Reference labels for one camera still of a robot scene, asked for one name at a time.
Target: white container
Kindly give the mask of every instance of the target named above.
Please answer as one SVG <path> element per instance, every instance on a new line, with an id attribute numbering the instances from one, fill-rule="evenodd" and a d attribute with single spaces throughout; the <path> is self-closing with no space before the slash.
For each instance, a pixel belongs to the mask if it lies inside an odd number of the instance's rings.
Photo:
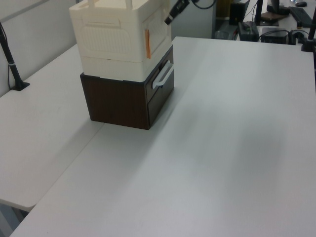
<path id="1" fill-rule="evenodd" d="M 171 47 L 169 0 L 84 0 L 69 10 L 86 75 L 142 82 Z"/>

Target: drawer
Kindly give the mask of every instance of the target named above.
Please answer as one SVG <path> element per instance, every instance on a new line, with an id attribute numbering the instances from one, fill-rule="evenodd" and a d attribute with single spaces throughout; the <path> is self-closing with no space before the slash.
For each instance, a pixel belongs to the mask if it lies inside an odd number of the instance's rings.
<path id="1" fill-rule="evenodd" d="M 149 125 L 152 126 L 155 118 L 159 114 L 161 108 L 165 104 L 169 95 L 174 88 L 174 74 L 173 72 L 169 76 L 166 83 L 160 87 L 158 86 L 157 92 L 152 97 L 151 101 L 148 103 L 148 113 L 149 113 Z"/>
<path id="2" fill-rule="evenodd" d="M 149 102 L 151 100 L 151 98 L 153 97 L 153 95 L 155 94 L 155 92 L 158 90 L 158 87 L 156 87 L 155 89 L 153 89 L 153 82 L 156 79 L 156 77 L 158 76 L 160 70 L 157 69 L 154 74 L 152 75 L 152 77 L 149 79 L 149 81 L 146 84 L 146 94 L 147 94 L 147 102 Z"/>
<path id="3" fill-rule="evenodd" d="M 149 75 L 149 79 L 146 82 L 146 94 L 147 94 L 147 102 L 150 102 L 153 95 L 158 90 L 159 86 L 153 88 L 153 82 L 157 78 L 158 74 L 161 72 L 161 70 L 164 68 L 165 64 L 170 61 L 170 63 L 173 63 L 173 47 L 171 47 L 165 54 L 165 56 L 160 60 L 160 62 L 157 64 L 153 72 Z"/>

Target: white desk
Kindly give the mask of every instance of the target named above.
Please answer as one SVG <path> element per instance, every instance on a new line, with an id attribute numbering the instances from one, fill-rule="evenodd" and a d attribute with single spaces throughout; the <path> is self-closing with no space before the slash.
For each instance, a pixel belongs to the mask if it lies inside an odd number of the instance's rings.
<path id="1" fill-rule="evenodd" d="M 246 13 L 248 13 L 251 10 L 251 8 L 256 4 L 256 2 L 257 2 L 257 0 L 250 0 L 250 3 L 249 3 L 249 6 L 248 6 L 248 9 L 247 9 Z M 303 7 L 303 9 L 307 12 L 307 14 L 311 18 L 313 18 L 315 7 L 316 7 L 316 1 L 315 0 L 306 0 L 306 2 L 307 2 L 307 6 Z M 286 7 L 295 6 L 295 3 L 291 2 L 290 0 L 280 0 L 280 3 L 282 5 L 284 5 L 284 6 L 286 6 Z M 267 4 L 268 4 L 268 0 L 264 0 L 263 1 L 263 6 L 262 6 L 262 13 L 267 12 Z M 253 21 L 254 21 L 255 14 L 256 14 L 256 8 L 255 8 L 255 11 L 254 11 Z M 251 11 L 250 14 L 248 14 L 245 17 L 245 19 L 243 21 L 244 22 L 252 21 L 252 11 Z M 258 26 L 259 34 L 261 34 L 263 27 L 285 28 L 288 31 L 297 29 L 296 28 L 297 22 L 296 22 L 296 20 L 294 19 L 294 17 L 291 14 L 289 14 L 287 17 L 279 20 L 278 22 L 279 22 L 279 26 L 278 27 L 275 27 L 275 26 Z M 308 33 L 310 31 L 309 28 L 301 28 L 300 30 L 304 30 L 304 31 L 306 31 Z"/>
<path id="2" fill-rule="evenodd" d="M 154 126 L 104 124 L 12 237 L 315 235 L 313 55 L 173 43 L 175 90 Z"/>
<path id="3" fill-rule="evenodd" d="M 30 211 L 101 128 L 82 71 L 74 46 L 0 98 L 0 203 Z"/>

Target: dark brown box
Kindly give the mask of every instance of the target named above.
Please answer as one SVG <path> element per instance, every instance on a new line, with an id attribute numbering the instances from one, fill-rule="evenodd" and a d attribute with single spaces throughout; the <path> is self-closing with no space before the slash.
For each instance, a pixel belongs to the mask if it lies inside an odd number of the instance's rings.
<path id="1" fill-rule="evenodd" d="M 103 79 L 81 74 L 81 83 L 92 121 L 150 129 L 174 88 L 174 74 L 163 86 L 153 81 L 170 60 L 171 47 L 144 82 Z"/>

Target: electronic device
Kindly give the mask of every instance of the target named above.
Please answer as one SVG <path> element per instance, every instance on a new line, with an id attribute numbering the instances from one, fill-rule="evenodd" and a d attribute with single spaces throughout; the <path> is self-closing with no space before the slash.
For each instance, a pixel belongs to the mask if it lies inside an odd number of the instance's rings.
<path id="1" fill-rule="evenodd" d="M 245 18 L 245 14 L 248 8 L 250 0 L 242 0 L 238 3 L 231 3 L 231 10 L 229 15 L 229 24 L 238 25 L 238 22 L 242 22 Z"/>
<path id="2" fill-rule="evenodd" d="M 311 27 L 312 26 L 312 19 L 310 16 L 306 13 L 306 11 L 299 7 L 289 7 L 291 10 L 291 15 L 294 17 L 294 19 L 297 22 L 302 22 L 303 27 Z"/>
<path id="3" fill-rule="evenodd" d="M 295 6 L 297 6 L 297 7 L 304 7 L 304 6 L 307 6 L 307 3 L 305 1 L 302 1 L 302 2 L 296 3 Z"/>
<path id="4" fill-rule="evenodd" d="M 286 29 L 264 27 L 261 34 L 262 43 L 279 43 L 286 44 L 287 32 Z"/>
<path id="5" fill-rule="evenodd" d="M 241 41 L 257 42 L 259 40 L 259 32 L 255 22 L 238 22 L 237 29 Z"/>

